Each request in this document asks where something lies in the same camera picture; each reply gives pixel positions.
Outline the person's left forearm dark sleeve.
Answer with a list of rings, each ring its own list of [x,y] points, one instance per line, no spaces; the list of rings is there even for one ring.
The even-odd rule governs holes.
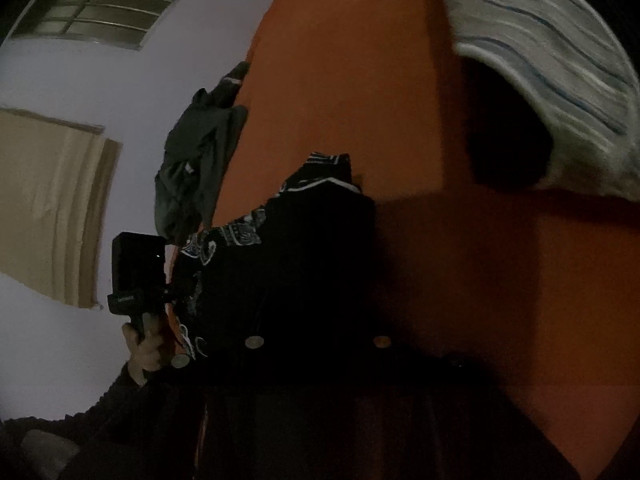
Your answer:
[[[90,452],[122,435],[134,420],[145,377],[132,363],[88,411],[49,420],[34,416],[1,423],[3,479],[65,479]]]

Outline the person's left hand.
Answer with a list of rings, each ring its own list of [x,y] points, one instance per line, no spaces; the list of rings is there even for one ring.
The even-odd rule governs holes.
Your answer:
[[[129,323],[122,326],[122,334],[130,354],[128,373],[139,387],[143,387],[148,381],[145,374],[156,372],[162,365],[164,338],[160,334],[160,326],[155,318],[149,318],[145,323],[142,340]]]

